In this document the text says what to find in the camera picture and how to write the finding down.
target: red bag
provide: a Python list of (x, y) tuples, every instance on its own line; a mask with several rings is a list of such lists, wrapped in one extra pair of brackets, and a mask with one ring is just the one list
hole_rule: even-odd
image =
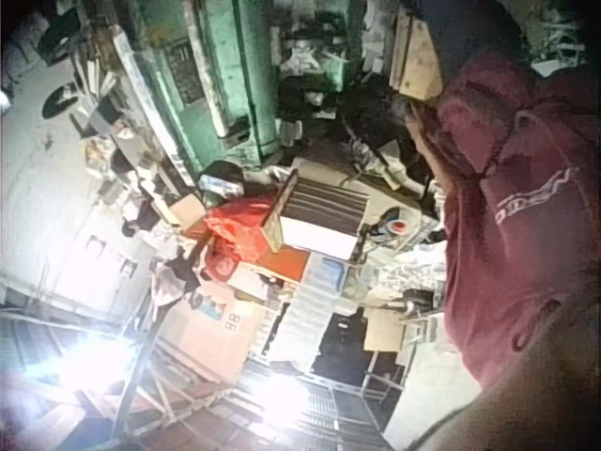
[(273, 196), (233, 199), (212, 209), (205, 224), (216, 235), (233, 243), (242, 261), (255, 263), (268, 252), (261, 223), (271, 207)]

